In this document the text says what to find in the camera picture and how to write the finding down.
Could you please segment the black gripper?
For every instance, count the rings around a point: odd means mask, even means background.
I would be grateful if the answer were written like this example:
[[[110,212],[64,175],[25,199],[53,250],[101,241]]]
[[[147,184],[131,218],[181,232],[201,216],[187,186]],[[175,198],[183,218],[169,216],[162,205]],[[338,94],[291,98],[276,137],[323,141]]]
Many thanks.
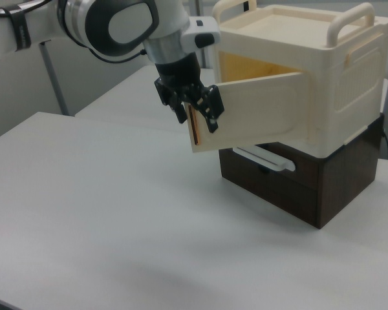
[[[188,88],[189,104],[204,117],[208,130],[218,129],[217,119],[224,112],[224,105],[217,85],[206,87],[200,81],[200,65],[195,52],[166,64],[155,64],[159,78],[154,82],[163,105],[169,106],[178,122],[183,124],[187,114],[174,89]]]

